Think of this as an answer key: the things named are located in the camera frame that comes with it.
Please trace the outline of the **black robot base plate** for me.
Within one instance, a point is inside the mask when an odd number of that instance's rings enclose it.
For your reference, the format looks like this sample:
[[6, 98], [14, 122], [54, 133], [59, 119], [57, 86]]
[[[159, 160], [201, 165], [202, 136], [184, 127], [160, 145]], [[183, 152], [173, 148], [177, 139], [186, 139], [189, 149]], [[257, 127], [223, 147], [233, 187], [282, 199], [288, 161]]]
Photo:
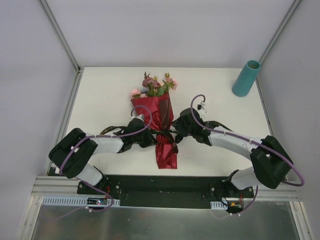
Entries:
[[107, 175], [95, 189], [79, 182], [79, 195], [99, 195], [100, 191], [120, 201], [122, 207], [209, 209], [225, 198], [251, 199], [251, 187], [224, 188], [225, 176], [145, 176]]

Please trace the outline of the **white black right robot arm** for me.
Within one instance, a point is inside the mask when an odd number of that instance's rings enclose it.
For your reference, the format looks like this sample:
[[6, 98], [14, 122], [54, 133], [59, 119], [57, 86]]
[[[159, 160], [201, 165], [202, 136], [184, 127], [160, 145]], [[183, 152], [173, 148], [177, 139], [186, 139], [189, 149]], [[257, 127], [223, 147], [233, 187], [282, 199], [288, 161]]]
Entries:
[[237, 197], [243, 189], [254, 185], [276, 189], [291, 170], [287, 162], [270, 151], [290, 159], [273, 136], [250, 139], [217, 121], [203, 121], [197, 110], [189, 108], [183, 110], [171, 125], [178, 132], [178, 141], [191, 136], [201, 144], [229, 150], [251, 161], [251, 167], [237, 169], [227, 178], [225, 192], [230, 197]]

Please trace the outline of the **black ribbon gold lettering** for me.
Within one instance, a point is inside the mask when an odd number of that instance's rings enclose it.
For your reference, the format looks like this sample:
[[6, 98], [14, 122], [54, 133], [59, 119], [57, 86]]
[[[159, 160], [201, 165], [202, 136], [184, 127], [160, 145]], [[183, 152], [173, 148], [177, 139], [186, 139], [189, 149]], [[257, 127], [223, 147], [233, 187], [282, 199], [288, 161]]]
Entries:
[[[105, 135], [109, 132], [114, 131], [115, 129], [119, 129], [118, 132], [115, 133], [115, 135], [122, 135], [125, 134], [124, 131], [127, 127], [126, 126], [109, 126], [105, 128], [100, 134]], [[210, 133], [209, 130], [205, 128], [201, 128], [197, 123], [195, 125], [192, 125], [190, 129], [187, 128], [186, 123], [174, 123], [173, 124], [174, 130], [155, 130], [155, 129], [149, 129], [149, 132], [151, 134], [156, 135], [166, 135], [166, 134], [176, 134], [175, 141], [176, 143], [179, 143], [182, 141], [183, 138], [192, 136], [196, 140], [200, 140], [202, 143], [205, 141], [204, 137]]]

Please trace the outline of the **teal cone vase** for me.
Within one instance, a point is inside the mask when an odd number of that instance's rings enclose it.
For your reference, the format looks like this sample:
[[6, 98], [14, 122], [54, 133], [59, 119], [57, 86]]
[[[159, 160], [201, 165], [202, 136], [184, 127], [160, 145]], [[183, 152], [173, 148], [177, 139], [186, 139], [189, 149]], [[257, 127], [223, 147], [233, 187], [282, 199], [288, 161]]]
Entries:
[[238, 97], [245, 97], [250, 92], [258, 73], [261, 69], [261, 64], [256, 60], [249, 60], [242, 68], [231, 90]]

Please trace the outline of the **red flower bouquet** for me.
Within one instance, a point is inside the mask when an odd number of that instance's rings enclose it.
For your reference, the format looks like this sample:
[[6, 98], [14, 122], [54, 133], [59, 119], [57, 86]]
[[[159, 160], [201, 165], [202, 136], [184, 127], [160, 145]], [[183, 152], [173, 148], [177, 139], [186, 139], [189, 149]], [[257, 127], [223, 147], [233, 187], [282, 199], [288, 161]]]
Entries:
[[[170, 90], [176, 90], [177, 81], [165, 73], [161, 81], [157, 76], [151, 77], [145, 73], [142, 81], [143, 89], [134, 89], [131, 93], [131, 103], [137, 115], [144, 115], [146, 123], [151, 122], [150, 129], [171, 130], [174, 113], [170, 99]], [[156, 163], [159, 169], [178, 168], [178, 146], [172, 133], [156, 135], [158, 144], [155, 146]]]

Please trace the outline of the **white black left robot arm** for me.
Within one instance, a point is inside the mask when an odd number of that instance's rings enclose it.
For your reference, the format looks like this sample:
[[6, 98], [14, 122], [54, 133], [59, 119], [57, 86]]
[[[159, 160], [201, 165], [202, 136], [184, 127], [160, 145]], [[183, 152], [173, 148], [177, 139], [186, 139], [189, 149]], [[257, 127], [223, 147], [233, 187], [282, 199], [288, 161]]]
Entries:
[[103, 173], [89, 164], [90, 158], [102, 153], [124, 153], [134, 144], [141, 148], [158, 144], [152, 131], [137, 117], [127, 126], [109, 126], [96, 136], [74, 128], [49, 152], [48, 158], [60, 175], [87, 183], [89, 190], [99, 195], [105, 191], [106, 183]]

